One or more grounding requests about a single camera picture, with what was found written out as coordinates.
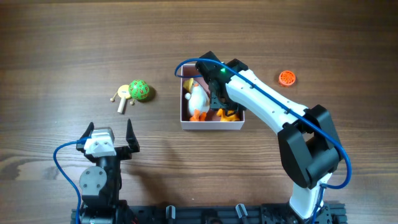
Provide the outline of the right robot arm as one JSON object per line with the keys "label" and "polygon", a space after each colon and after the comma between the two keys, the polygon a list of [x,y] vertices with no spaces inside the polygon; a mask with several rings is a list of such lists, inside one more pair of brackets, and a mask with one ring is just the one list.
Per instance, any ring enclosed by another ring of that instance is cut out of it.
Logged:
{"label": "right robot arm", "polygon": [[238,59],[223,63],[207,52],[195,67],[208,85],[212,109],[246,108],[276,133],[282,167],[294,183],[289,212],[300,222],[317,223],[324,192],[331,188],[328,181],[340,161],[345,161],[347,175],[336,188],[342,189],[351,178],[351,163],[329,111],[287,99]]}

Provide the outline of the orange round disc toy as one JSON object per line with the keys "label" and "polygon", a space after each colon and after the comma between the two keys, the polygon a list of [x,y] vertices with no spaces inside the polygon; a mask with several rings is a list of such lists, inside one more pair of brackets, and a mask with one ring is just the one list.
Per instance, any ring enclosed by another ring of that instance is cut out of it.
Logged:
{"label": "orange round disc toy", "polygon": [[290,70],[284,70],[279,74],[278,82],[282,86],[292,86],[296,81],[296,76]]}

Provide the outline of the orange dinosaur toy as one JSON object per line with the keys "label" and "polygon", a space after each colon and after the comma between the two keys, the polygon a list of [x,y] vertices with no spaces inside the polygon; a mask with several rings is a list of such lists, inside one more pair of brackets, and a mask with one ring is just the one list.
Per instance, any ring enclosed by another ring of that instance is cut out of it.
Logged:
{"label": "orange dinosaur toy", "polygon": [[218,117],[220,117],[221,122],[230,122],[230,121],[240,121],[240,116],[238,113],[235,113],[232,110],[225,111],[224,109],[219,109],[216,113]]}

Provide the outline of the white plush duck toy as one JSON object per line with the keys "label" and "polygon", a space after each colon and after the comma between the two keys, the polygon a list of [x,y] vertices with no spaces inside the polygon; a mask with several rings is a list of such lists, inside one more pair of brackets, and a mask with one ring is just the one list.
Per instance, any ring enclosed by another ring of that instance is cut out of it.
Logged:
{"label": "white plush duck toy", "polygon": [[185,80],[183,88],[187,91],[184,97],[188,100],[189,120],[205,121],[210,109],[210,99],[207,92],[194,78]]}

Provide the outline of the yellow wooden rattle drum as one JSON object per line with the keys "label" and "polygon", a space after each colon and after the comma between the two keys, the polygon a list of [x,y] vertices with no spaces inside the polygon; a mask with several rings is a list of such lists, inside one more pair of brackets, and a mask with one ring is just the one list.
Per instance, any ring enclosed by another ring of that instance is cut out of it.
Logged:
{"label": "yellow wooden rattle drum", "polygon": [[110,102],[114,102],[115,98],[119,96],[121,98],[118,106],[118,113],[123,114],[126,109],[126,102],[127,100],[131,99],[132,96],[129,92],[129,85],[122,85],[118,88],[117,92],[111,97],[109,100]]}

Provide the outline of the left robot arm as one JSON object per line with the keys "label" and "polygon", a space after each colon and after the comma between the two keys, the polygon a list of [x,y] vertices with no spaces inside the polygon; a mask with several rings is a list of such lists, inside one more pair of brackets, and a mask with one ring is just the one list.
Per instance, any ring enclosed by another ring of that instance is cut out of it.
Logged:
{"label": "left robot arm", "polygon": [[76,144],[94,165],[81,173],[81,204],[72,211],[72,223],[138,223],[126,200],[119,198],[122,188],[121,161],[140,151],[131,120],[127,121],[126,146],[114,145],[110,127],[95,128],[90,123]]}

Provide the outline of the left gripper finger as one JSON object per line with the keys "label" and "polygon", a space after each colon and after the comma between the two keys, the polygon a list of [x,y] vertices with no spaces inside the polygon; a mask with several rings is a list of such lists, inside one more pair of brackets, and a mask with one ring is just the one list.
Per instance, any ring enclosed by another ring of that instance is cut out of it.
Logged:
{"label": "left gripper finger", "polygon": [[90,122],[86,131],[83,133],[81,136],[80,140],[82,139],[88,139],[91,136],[92,131],[94,130],[95,126],[93,122]]}
{"label": "left gripper finger", "polygon": [[138,141],[134,134],[134,130],[132,128],[132,123],[130,119],[127,120],[126,141],[129,144],[129,146],[138,146]]}

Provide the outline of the green patterned ball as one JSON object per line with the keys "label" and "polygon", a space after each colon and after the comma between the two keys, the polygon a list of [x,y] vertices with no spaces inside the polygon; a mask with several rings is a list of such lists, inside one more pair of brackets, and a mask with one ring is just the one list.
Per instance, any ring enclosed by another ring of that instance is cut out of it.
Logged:
{"label": "green patterned ball", "polygon": [[150,88],[144,80],[134,80],[129,84],[129,94],[135,100],[144,100],[148,97]]}

